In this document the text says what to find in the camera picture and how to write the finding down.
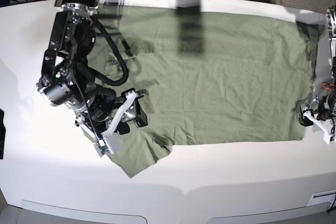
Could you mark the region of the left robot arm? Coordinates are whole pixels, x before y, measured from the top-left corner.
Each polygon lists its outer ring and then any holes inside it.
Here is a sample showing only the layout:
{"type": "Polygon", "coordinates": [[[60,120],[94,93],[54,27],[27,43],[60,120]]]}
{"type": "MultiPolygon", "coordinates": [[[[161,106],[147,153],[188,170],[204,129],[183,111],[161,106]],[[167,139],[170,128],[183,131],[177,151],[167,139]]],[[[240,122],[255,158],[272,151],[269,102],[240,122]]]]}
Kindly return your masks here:
{"type": "Polygon", "coordinates": [[[319,81],[313,88],[314,96],[300,106],[299,121],[304,127],[316,125],[323,132],[323,141],[335,139],[335,5],[327,10],[330,57],[330,80],[319,81]]]}

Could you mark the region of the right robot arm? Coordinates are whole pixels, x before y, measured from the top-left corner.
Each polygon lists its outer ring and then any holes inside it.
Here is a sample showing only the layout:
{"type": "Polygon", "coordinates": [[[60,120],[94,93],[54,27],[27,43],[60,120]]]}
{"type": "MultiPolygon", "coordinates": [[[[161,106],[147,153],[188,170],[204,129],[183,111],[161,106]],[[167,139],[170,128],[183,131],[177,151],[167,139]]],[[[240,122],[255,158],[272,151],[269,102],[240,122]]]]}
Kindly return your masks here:
{"type": "Polygon", "coordinates": [[[144,90],[131,88],[117,95],[129,70],[116,43],[94,11],[99,0],[56,0],[60,11],[55,16],[48,48],[44,53],[37,89],[53,106],[66,105],[77,113],[75,125],[97,141],[114,134],[130,132],[128,123],[145,127],[148,118],[139,99],[144,90]],[[88,55],[100,32],[111,48],[122,75],[117,80],[88,65],[88,55]]]}

